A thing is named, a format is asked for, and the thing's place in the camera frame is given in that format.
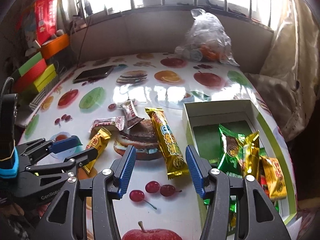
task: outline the plastic bag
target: plastic bag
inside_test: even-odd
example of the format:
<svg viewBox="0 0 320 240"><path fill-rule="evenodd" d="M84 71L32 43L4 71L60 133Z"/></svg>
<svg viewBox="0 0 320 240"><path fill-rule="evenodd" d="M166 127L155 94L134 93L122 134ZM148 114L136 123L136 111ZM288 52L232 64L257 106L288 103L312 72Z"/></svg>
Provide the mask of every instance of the plastic bag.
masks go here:
<svg viewBox="0 0 320 240"><path fill-rule="evenodd" d="M219 19L202 9L192 9L191 14L195 22L185 44L176 47L175 54L196 62L219 61L239 66L232 55L231 39Z"/></svg>

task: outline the red box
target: red box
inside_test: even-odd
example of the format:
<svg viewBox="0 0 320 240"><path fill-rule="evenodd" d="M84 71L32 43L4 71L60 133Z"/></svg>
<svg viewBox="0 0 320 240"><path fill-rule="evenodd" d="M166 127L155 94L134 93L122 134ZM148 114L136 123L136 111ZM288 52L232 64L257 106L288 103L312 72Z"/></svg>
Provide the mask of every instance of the red box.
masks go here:
<svg viewBox="0 0 320 240"><path fill-rule="evenodd" d="M32 68L28 70L21 78L13 85L13 91L15 93L23 92L31 83L33 83L47 68L47 64L44 59L41 59Z"/></svg>

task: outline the smartphone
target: smartphone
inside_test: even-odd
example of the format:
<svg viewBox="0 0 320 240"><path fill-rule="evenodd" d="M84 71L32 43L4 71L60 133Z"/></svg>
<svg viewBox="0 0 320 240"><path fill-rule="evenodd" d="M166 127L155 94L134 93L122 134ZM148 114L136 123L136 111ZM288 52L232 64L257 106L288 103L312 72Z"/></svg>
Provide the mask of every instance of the smartphone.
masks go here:
<svg viewBox="0 0 320 240"><path fill-rule="evenodd" d="M112 65L83 71L78 76L76 76L76 78L73 80L73 83L87 81L88 79L105 78L111 73L114 67L115 65Z"/></svg>

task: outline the blue strap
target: blue strap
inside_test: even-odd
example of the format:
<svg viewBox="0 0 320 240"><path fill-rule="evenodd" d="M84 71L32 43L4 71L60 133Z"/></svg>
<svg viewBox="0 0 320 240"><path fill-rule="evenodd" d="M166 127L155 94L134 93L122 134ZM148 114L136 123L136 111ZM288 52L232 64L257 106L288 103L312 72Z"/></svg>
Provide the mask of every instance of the blue strap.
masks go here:
<svg viewBox="0 0 320 240"><path fill-rule="evenodd" d="M19 167L19 158L18 158L18 152L17 152L16 148L14 148L13 156L14 156L13 168L12 169L0 169L0 178L14 179L15 177L17 177L18 167Z"/></svg>

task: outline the metal screw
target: metal screw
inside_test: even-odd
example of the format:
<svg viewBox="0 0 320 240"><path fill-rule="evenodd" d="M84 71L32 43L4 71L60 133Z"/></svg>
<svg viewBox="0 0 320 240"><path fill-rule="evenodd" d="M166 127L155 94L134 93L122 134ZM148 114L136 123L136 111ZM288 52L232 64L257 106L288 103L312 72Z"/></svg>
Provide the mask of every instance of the metal screw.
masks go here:
<svg viewBox="0 0 320 240"><path fill-rule="evenodd" d="M216 168L211 169L210 172L211 172L212 174L214 174L214 175L218 175L218 174L220 173L220 171L219 171L218 169L216 169Z"/></svg>
<svg viewBox="0 0 320 240"><path fill-rule="evenodd" d="M251 182L255 180L254 176L252 175L247 175L245 176L245 178L247 179L247 181L251 181Z"/></svg>
<svg viewBox="0 0 320 240"><path fill-rule="evenodd" d="M68 179L68 182L69 183L74 183L74 182L76 182L77 181L77 178L76 177L70 177L69 179Z"/></svg>
<svg viewBox="0 0 320 240"><path fill-rule="evenodd" d="M111 172L112 172L112 170L110 170L110 169L104 169L104 170L102 171L102 174L107 176L107 175L110 175Z"/></svg>

